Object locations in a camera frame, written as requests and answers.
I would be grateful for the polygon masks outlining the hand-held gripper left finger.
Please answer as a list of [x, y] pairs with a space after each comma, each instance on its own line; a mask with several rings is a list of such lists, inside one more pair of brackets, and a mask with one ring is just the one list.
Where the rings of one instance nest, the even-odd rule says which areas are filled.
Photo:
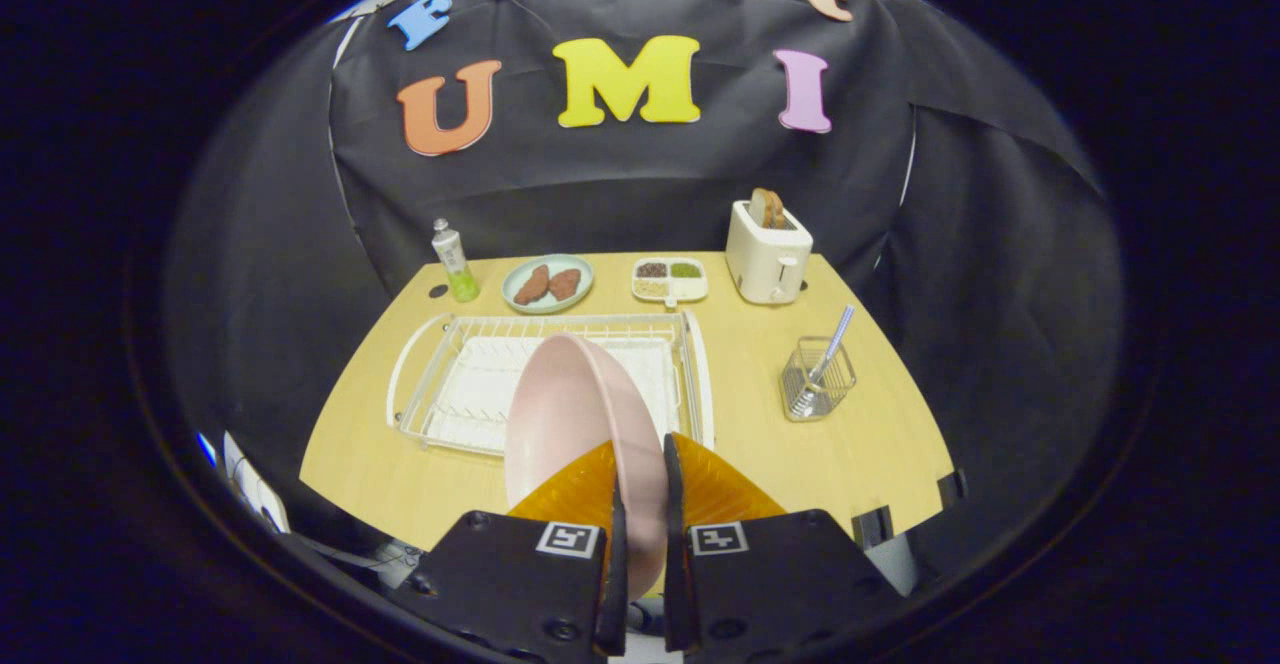
[[486, 655], [604, 660], [625, 651], [627, 519], [609, 441], [507, 516], [465, 513], [396, 589], [396, 604]]

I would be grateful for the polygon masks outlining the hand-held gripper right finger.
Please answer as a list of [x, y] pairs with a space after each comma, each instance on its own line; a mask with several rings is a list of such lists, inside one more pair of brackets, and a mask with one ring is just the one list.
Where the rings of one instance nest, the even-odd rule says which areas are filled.
[[902, 596], [828, 512], [783, 512], [680, 432], [666, 436], [664, 459], [668, 650], [687, 661], [819, 661], [887, 640]]

